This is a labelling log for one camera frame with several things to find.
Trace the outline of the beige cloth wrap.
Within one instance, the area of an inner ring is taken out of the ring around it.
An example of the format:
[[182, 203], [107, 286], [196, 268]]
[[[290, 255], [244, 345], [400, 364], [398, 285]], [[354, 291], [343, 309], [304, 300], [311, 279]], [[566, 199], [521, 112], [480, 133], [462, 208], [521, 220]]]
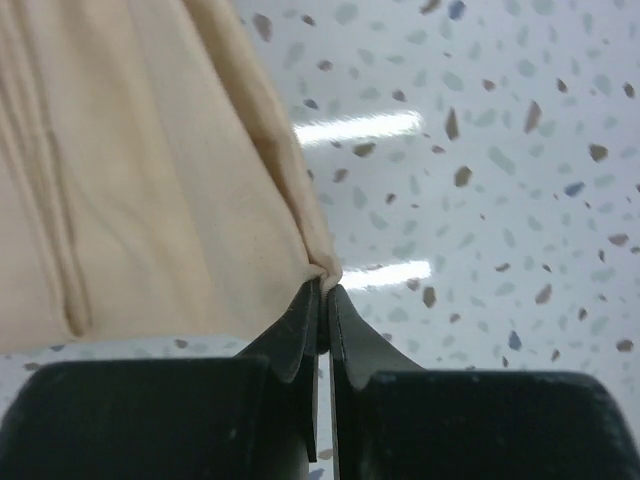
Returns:
[[1, 5], [1, 349], [256, 338], [341, 267], [227, 1]]

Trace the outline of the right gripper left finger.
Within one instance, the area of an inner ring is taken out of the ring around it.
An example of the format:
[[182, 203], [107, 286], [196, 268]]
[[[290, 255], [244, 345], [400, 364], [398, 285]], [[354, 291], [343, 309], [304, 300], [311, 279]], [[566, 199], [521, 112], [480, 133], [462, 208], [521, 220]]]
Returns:
[[231, 357], [41, 367], [1, 422], [5, 479], [304, 479], [317, 458], [319, 286]]

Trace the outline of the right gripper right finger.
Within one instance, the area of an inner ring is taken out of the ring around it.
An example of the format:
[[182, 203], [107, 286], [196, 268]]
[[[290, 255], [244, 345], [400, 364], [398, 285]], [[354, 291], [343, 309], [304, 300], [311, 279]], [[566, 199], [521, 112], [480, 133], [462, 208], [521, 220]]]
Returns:
[[338, 479], [635, 479], [613, 397], [565, 371], [429, 370], [327, 298]]

